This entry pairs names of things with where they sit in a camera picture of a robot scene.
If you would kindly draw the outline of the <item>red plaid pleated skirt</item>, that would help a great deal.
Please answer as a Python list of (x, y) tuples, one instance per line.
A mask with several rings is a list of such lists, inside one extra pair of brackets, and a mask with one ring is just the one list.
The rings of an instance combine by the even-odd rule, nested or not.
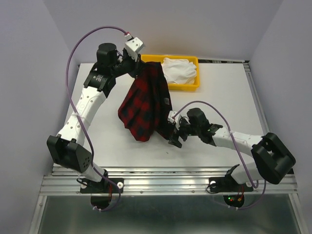
[(118, 109), (118, 117), (137, 141), (146, 142), (154, 132), (168, 140), (174, 126), (168, 122), (172, 102), (160, 62), (147, 62)]

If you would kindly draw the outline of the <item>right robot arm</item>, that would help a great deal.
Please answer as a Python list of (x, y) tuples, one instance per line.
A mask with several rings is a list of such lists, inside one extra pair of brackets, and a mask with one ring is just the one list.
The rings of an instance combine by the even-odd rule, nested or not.
[(232, 149), (239, 156), (246, 154), (253, 159), (251, 163), (237, 164), (224, 176), (212, 179), (214, 193), (236, 190), (246, 182), (260, 180), (279, 184), (296, 164), (294, 156), (276, 134), (269, 132), (255, 136), (230, 131), (222, 125), (210, 123), (199, 108), (190, 109), (186, 117), (170, 111), (168, 122), (175, 127), (169, 140), (171, 145), (181, 148), (180, 139), (186, 141), (188, 137), (196, 136), (205, 144)]

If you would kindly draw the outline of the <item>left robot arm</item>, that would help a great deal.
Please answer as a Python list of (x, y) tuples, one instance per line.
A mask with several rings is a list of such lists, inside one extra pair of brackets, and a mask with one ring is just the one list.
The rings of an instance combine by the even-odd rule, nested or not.
[(143, 48), (144, 43), (137, 38), (125, 43), (122, 55), (118, 54), (113, 43), (99, 45), (97, 61), (83, 84), (78, 103), (73, 106), (73, 112), (58, 134), (47, 139), (53, 162), (84, 176), (81, 184), (86, 188), (93, 187), (97, 192), (108, 188), (108, 173), (93, 162), (94, 150), (84, 148), (84, 141), (90, 139), (87, 131), (115, 86), (116, 79), (124, 74), (133, 78), (138, 74)]

